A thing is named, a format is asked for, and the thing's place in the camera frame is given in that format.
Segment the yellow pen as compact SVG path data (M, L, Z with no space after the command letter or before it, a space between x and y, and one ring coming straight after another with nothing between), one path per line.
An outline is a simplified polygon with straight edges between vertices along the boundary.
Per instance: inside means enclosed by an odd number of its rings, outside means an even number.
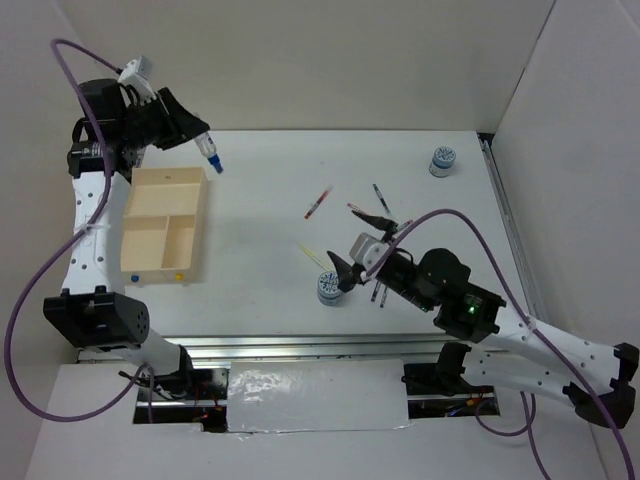
M323 270L331 271L333 269L333 267L330 267L327 264L325 264L318 256L316 256L314 253L312 253L305 246L299 244L298 247L309 259L311 259L316 265L318 265Z

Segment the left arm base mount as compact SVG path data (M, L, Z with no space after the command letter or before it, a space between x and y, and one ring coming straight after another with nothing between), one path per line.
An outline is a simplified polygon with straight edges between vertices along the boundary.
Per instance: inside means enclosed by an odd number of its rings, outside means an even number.
M204 432L227 432L229 373L228 368L195 369L189 384L173 393L158 377L151 384L145 370L136 381L138 390L132 423L192 424Z

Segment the blue cap glue bottle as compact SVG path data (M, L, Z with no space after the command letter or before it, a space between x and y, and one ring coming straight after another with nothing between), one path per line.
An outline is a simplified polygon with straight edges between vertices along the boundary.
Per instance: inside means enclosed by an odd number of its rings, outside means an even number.
M201 155L214 168L217 174L222 174L224 168L217 152L216 144L209 132L205 132L194 139Z

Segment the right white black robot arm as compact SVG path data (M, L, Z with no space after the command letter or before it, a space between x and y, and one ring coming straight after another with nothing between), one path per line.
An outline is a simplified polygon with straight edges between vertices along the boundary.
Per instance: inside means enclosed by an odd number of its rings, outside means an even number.
M582 339L527 313L511 290L493 293L471 282L471 270L446 248L426 251L420 260L401 248L412 226L399 230L391 219L361 214L383 231L361 234L348 260L328 254L344 293L371 280L380 282L419 310L450 341L434 366L404 377L410 388L445 396L477 392L485 386L519 390L554 399L594 425L624 428L636 403L631 382L639 350Z

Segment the red pen with clear barrel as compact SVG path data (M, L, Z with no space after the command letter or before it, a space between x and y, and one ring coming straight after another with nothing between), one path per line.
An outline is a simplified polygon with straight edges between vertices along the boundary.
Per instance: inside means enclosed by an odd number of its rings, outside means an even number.
M315 213L315 211L320 207L320 205L326 200L327 196L332 192L333 185L328 185L320 196L316 199L316 201L311 205L308 211L304 215L304 219L308 220Z

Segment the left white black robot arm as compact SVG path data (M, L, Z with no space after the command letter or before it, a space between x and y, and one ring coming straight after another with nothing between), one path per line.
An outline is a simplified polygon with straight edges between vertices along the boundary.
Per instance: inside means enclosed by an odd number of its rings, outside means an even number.
M145 98L140 88L106 78L83 82L79 91L83 115L67 154L75 195L71 256L61 291L44 300L43 313L72 346L147 365L155 377L148 387L187 398L198 377L191 357L151 328L144 302L126 295L121 241L132 174L145 149L177 147L209 126L167 87Z

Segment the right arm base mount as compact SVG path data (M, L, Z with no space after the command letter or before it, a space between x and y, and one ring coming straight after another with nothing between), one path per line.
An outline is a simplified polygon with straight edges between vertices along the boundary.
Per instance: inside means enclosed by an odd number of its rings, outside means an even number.
M499 414L492 386L474 386L462 379L462 361L470 352L468 345L447 342L435 362L404 365L401 381L406 388L410 419Z

